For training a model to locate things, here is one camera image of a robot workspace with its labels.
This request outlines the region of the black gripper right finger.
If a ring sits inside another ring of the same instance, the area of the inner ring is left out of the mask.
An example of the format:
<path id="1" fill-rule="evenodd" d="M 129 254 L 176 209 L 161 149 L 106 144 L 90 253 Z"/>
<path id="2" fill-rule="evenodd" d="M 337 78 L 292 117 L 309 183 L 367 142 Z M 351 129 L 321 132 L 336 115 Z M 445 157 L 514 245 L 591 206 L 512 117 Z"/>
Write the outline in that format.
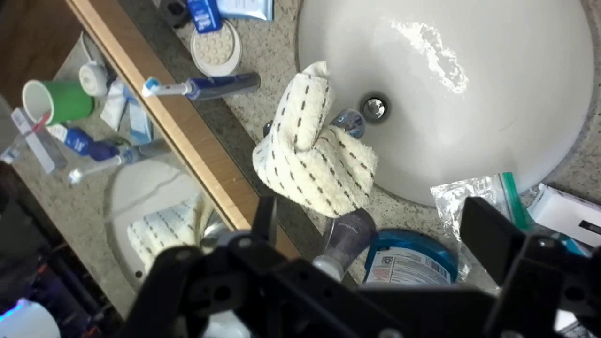
<path id="1" fill-rule="evenodd" d="M 548 234 L 527 232 L 506 247 L 493 241 L 471 253 L 501 286 L 484 320 L 486 338 L 559 338 L 553 328 L 559 309 L 601 335 L 599 249 L 582 256 Z"/>

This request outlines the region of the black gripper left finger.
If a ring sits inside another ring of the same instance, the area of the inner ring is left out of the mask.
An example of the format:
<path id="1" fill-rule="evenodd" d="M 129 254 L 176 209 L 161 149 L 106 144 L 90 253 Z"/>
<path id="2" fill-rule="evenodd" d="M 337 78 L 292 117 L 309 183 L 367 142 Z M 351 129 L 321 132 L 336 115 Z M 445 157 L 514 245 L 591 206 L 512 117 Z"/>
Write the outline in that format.
<path id="1" fill-rule="evenodd" d="M 230 311 L 255 338 L 266 338 L 266 290 L 260 279 L 287 260 L 249 234 L 210 253 L 174 245 L 161 251 L 118 338 L 200 338 L 208 318 Z"/>

